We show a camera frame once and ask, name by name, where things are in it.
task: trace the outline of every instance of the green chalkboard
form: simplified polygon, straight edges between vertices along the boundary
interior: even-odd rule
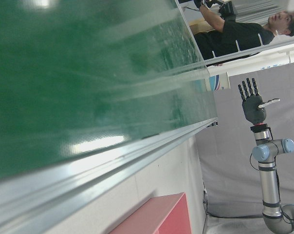
[[[201,61],[174,0],[0,0],[0,178],[216,117]]]

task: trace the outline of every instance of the robot finger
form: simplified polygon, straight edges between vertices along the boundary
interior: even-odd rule
[[[248,87],[249,87],[249,91],[250,91],[251,96],[254,96],[254,93],[253,93],[253,89],[252,89],[252,85],[251,85],[250,79],[247,78],[247,79],[246,79],[246,82],[248,83]]]
[[[252,83],[253,83],[253,87],[254,87],[254,92],[255,92],[255,95],[258,96],[258,89],[257,89],[257,85],[256,85],[256,81],[254,78],[252,78]]]
[[[241,95],[242,101],[245,101],[245,96],[243,94],[243,90],[242,90],[241,85],[238,84],[238,88],[239,88],[239,91],[240,91],[240,95]]]
[[[248,88],[246,87],[245,81],[242,82],[242,85],[243,85],[246,98],[249,98],[250,96],[249,96]]]

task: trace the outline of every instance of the glove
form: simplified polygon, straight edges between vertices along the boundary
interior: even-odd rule
[[[214,4],[214,1],[213,0],[194,0],[194,3],[196,7],[200,9],[202,5],[210,8]]]
[[[199,9],[202,5],[204,5],[203,2],[204,2],[204,0],[194,0],[196,7],[198,7]]]

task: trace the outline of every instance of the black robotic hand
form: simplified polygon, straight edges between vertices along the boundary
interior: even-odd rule
[[[266,118],[265,106],[280,101],[280,99],[276,98],[264,103],[261,95],[258,94],[255,79],[252,78],[253,88],[250,83],[250,79],[247,78],[246,81],[249,87],[250,94],[248,92],[248,88],[246,87],[245,81],[242,82],[245,95],[243,93],[241,85],[238,85],[242,98],[242,107],[245,118],[256,125],[262,123]]]

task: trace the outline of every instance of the white wall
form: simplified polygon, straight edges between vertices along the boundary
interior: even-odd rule
[[[106,234],[148,199],[180,192],[186,192],[192,232],[201,234],[203,181],[194,136],[46,234]]]

